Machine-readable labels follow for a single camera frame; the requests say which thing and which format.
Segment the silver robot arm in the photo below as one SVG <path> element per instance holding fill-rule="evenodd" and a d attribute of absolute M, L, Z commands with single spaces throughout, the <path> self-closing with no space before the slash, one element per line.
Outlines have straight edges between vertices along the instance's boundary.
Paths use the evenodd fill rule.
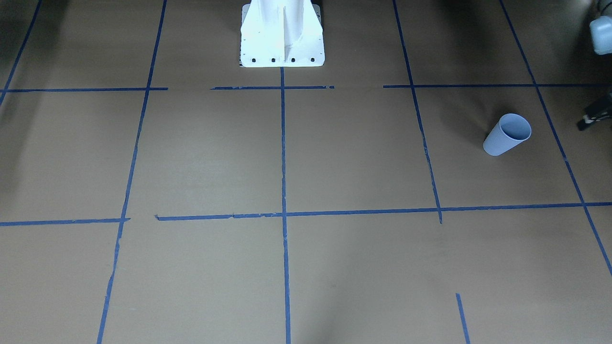
<path fill-rule="evenodd" d="M 594 52 L 607 55 L 612 52 L 612 2 L 597 0 L 595 8 L 599 17 L 590 22 L 591 40 Z M 597 122 L 610 119 L 612 115 L 612 93 L 608 90 L 604 96 L 595 100 L 584 109 L 582 119 L 577 122 L 579 131 L 590 128 Z"/>

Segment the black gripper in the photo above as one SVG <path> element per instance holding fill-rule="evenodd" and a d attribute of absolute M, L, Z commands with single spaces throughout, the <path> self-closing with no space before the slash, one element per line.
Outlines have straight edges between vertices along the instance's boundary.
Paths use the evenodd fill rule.
<path fill-rule="evenodd" d="M 584 109 L 582 119 L 577 122 L 579 131 L 584 131 L 601 120 L 611 119 L 612 117 L 612 98 L 603 96 L 595 100 Z"/>

